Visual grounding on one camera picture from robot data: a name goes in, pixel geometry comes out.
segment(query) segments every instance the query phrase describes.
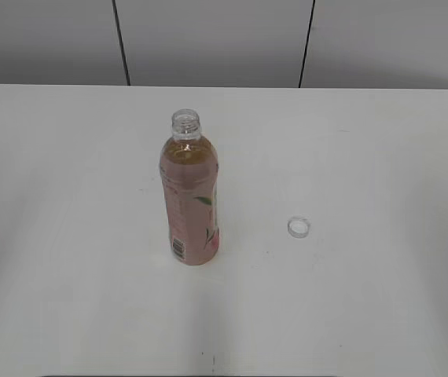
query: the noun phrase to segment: white table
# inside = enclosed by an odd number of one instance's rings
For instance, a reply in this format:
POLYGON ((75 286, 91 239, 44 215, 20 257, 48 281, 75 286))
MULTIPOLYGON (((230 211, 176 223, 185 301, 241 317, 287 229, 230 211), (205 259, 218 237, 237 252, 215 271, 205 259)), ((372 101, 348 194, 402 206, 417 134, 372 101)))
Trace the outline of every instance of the white table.
POLYGON ((448 376, 448 91, 0 86, 0 376, 64 373, 448 376), (200 267, 158 175, 184 107, 200 267))

